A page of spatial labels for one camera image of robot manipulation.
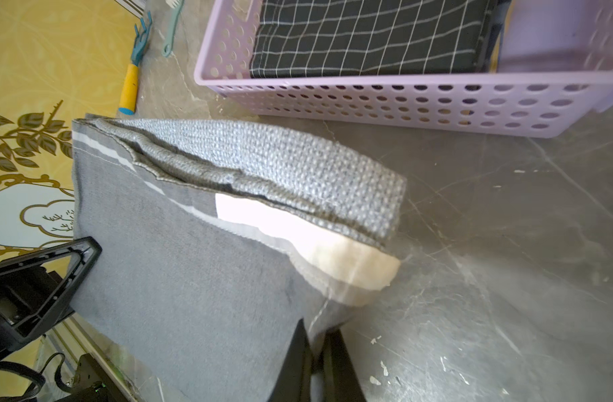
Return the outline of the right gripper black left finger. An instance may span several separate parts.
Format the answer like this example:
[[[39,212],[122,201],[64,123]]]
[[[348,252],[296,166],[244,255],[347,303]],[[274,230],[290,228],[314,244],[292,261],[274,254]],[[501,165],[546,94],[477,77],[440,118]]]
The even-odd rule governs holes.
[[[299,320],[268,402],[309,402],[313,353],[303,320]]]

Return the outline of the light blue small brush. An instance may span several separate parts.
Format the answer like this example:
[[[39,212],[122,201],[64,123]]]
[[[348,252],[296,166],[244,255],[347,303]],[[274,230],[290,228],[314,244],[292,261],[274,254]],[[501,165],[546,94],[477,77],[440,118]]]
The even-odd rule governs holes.
[[[166,0],[165,3],[169,7],[167,32],[164,36],[162,46],[162,56],[164,58],[169,57],[174,48],[174,37],[176,33],[177,24],[179,21],[179,15],[184,6],[184,0]]]

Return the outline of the plain grey pillowcase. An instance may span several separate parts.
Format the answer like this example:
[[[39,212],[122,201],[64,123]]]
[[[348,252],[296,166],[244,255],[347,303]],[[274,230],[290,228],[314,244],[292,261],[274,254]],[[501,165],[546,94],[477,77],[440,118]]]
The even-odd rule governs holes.
[[[72,305],[193,401],[265,401],[395,279],[406,180],[355,150],[228,120],[72,123],[74,233],[102,253]]]

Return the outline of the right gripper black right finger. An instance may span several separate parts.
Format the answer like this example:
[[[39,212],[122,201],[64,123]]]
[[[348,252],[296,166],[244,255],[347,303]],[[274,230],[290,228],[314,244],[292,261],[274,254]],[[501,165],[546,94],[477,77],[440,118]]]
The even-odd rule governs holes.
[[[324,401],[366,401],[339,329],[328,333],[324,339],[322,364]]]

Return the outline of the black grid pillowcase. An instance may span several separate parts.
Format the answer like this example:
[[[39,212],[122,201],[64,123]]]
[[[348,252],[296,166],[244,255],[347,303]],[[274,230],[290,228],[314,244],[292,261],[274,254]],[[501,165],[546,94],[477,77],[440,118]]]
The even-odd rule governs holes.
[[[257,79],[477,70],[494,1],[265,1]]]

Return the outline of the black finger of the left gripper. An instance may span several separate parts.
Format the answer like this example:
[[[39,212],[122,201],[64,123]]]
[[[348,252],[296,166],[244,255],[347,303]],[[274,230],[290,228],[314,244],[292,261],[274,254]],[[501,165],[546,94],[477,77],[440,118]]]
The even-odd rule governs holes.
[[[70,316],[101,253],[85,237],[0,262],[0,342],[31,342]]]

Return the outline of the blue yellow garden fork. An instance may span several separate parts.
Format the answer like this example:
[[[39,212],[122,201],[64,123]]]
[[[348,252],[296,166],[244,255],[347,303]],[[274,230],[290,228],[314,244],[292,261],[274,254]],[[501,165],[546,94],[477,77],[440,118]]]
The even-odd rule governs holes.
[[[149,35],[152,28],[152,15],[147,12],[147,18],[140,18],[140,24],[135,25],[136,37],[133,43],[130,63],[123,82],[122,93],[117,110],[125,115],[134,115],[137,105],[139,83],[139,65],[147,49]]]

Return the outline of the purple plastic basket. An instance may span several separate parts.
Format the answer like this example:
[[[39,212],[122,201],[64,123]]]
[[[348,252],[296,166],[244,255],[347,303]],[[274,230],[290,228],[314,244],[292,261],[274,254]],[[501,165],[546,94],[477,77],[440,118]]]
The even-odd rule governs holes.
[[[258,115],[557,137],[613,106],[613,1],[517,1],[495,73],[253,79],[261,2],[217,1],[197,84]]]

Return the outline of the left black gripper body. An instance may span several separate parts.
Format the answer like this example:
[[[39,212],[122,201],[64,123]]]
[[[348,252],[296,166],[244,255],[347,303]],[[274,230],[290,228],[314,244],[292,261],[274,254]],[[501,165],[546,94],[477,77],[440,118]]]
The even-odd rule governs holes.
[[[0,272],[0,362],[50,331],[74,310],[75,274],[43,266]]]

